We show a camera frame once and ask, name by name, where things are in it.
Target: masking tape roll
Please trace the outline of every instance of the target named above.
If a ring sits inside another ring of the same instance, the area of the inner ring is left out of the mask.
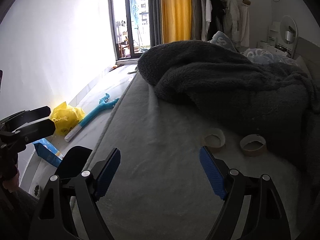
[[[252,142],[260,142],[262,145],[256,149],[245,149],[245,146]],[[250,134],[240,141],[240,147],[244,155],[249,157],[259,156],[267,151],[266,140],[258,134]]]
[[[221,151],[226,143],[226,137],[221,129],[214,128],[210,130],[210,135],[204,137],[204,145],[206,145],[212,153],[217,153]]]

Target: person's hand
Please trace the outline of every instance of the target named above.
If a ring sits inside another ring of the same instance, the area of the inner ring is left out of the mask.
[[[19,176],[20,176],[20,173],[18,170],[18,173],[12,179],[4,180],[2,182],[2,186],[5,189],[7,189],[10,193],[17,191],[19,188]]]

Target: mattress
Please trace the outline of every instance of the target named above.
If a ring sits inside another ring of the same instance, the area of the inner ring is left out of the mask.
[[[296,228],[299,171],[272,153],[246,157],[242,139],[193,106],[159,100],[139,73],[117,103],[85,169],[117,147],[121,163],[105,197],[97,205],[114,239],[206,239],[222,208],[199,162],[203,138],[223,130],[224,149],[215,157],[245,176],[269,174],[287,213],[292,237]],[[250,198],[233,235],[241,236]],[[87,239],[78,207],[73,209],[79,237]]]

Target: window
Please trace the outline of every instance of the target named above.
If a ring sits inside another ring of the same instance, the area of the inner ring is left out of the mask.
[[[117,59],[138,58],[150,48],[148,0],[112,0],[111,17]],[[131,15],[131,3],[139,9]]]

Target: dark gray blanket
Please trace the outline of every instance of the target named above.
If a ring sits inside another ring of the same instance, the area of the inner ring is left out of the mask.
[[[177,41],[144,53],[138,69],[159,98],[195,104],[242,136],[260,134],[271,152],[304,168],[302,117],[319,107],[316,86],[298,67],[261,66],[208,42]]]

